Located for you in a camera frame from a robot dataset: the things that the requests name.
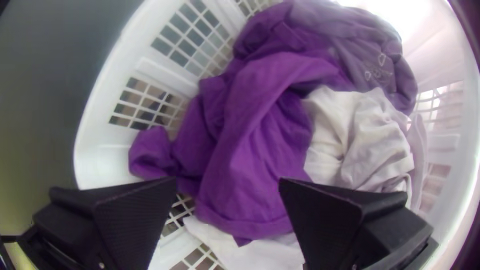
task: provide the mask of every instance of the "clothing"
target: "clothing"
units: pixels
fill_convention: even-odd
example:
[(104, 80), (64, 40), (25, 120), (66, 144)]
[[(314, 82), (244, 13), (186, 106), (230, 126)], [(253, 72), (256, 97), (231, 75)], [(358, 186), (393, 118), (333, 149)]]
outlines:
[(310, 180), (303, 166), (312, 127), (286, 89), (336, 80), (339, 70), (321, 57), (278, 52), (230, 71), (200, 82), (171, 145), (162, 127), (139, 132), (130, 171), (147, 180), (178, 176), (199, 220), (247, 242), (291, 232), (278, 181)]
[[(345, 40), (357, 39), (359, 48), (368, 47), (369, 59), (392, 39), (383, 33), (385, 23), (369, 13), (343, 15), (345, 8), (337, 5), (330, 16), (330, 4), (314, 3), (309, 5), (325, 9), (321, 14), (331, 18), (315, 24), (315, 29), (331, 26), (343, 35), (349, 33)], [(298, 16), (303, 12), (305, 21)], [(350, 16), (352, 23), (337, 24), (343, 16)], [(146, 180), (177, 176), (179, 192), (195, 199), (198, 219), (232, 234), (239, 243), (291, 232), (278, 182), (280, 177), (310, 181), (303, 166), (313, 132), (301, 98), (318, 85), (356, 90), (348, 57), (332, 53), (332, 48), (344, 49), (335, 48), (329, 35), (312, 31), (314, 17), (302, 11), (300, 1), (287, 1), (251, 18), (236, 39), (234, 58), (225, 72), (199, 82), (199, 94), (190, 102), (175, 141), (169, 142), (163, 127), (139, 132), (129, 151), (130, 172)], [(352, 58), (356, 52), (366, 56), (358, 49)], [(384, 68), (389, 72), (395, 68), (396, 76), (397, 69), (404, 68), (395, 65), (401, 54), (392, 59), (385, 55)], [(385, 80), (387, 86), (413, 80), (410, 74), (393, 77)], [(398, 87), (389, 98), (409, 113), (416, 91)]]
[(294, 233), (254, 240), (238, 247), (234, 238), (194, 216), (183, 219), (189, 233), (205, 243), (228, 270), (302, 270), (304, 255)]
[(412, 197), (408, 117), (380, 88), (359, 93), (322, 86), (302, 103), (314, 126), (304, 167), (314, 183), (369, 192), (406, 189)]
[(393, 106), (410, 115), (418, 86), (402, 56), (397, 31), (369, 11), (343, 7), (329, 0), (292, 0), (290, 23), (327, 37), (333, 54), (344, 64), (353, 82), (350, 91), (368, 92), (380, 87)]

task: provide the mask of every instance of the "purple cloth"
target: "purple cloth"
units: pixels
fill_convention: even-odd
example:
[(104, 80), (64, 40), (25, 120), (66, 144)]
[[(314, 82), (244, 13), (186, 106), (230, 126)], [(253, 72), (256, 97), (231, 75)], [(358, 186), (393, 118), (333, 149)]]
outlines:
[(247, 23), (224, 74), (199, 82), (174, 142), (155, 127), (129, 151), (132, 174), (177, 176), (198, 219), (242, 243), (292, 230), (278, 181), (310, 180), (303, 166), (312, 127), (301, 97), (320, 84), (355, 89), (333, 42), (290, 19), (293, 11), (284, 2)]
[(383, 89), (400, 112), (410, 115), (418, 93), (417, 81), (402, 56), (402, 41), (386, 21), (370, 12), (326, 0), (293, 0), (291, 24), (303, 26), (332, 42), (334, 55), (353, 82), (352, 91)]

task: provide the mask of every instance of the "white laundry basket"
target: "white laundry basket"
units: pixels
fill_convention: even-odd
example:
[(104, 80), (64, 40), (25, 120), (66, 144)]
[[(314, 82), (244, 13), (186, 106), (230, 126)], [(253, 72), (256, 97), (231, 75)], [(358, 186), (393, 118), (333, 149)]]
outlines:
[[(124, 27), (85, 108), (74, 149), (79, 188), (140, 181), (128, 171), (128, 150), (138, 130), (161, 125), (174, 137), (198, 80), (222, 72), (246, 21), (275, 2), (145, 0)], [(376, 0), (349, 2), (372, 12), (380, 5)], [(429, 131), (429, 175), (419, 215), (434, 226), (433, 237), (440, 243), (425, 265), (431, 268), (478, 197), (480, 99), (479, 71), (452, 10), (443, 0), (424, 2), (428, 15), (410, 27), (403, 46), (419, 86), (415, 111)], [(411, 22), (412, 16), (404, 20)], [(401, 20), (392, 24), (404, 26)], [(223, 269), (183, 227), (182, 218), (194, 209), (189, 198), (177, 196), (151, 270)]]

